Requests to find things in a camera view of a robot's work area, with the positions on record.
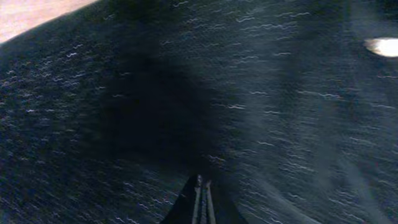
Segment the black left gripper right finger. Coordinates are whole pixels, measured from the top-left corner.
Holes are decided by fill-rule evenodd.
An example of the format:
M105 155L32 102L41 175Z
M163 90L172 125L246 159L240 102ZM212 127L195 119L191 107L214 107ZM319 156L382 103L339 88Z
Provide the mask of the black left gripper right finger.
M228 193L217 182L205 184L207 224L248 224Z

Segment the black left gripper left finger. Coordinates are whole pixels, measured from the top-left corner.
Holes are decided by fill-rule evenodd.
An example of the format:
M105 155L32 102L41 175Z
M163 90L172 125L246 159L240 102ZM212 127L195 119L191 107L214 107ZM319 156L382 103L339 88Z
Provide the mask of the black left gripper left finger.
M160 224L199 224L202 176L191 176L180 191L172 208Z

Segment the black sparkly cardigan pearl buttons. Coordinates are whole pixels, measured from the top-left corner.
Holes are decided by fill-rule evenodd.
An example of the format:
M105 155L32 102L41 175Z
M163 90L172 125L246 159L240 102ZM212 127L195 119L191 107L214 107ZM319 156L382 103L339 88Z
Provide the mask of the black sparkly cardigan pearl buttons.
M1 44L1 222L397 222L396 1L96 1Z

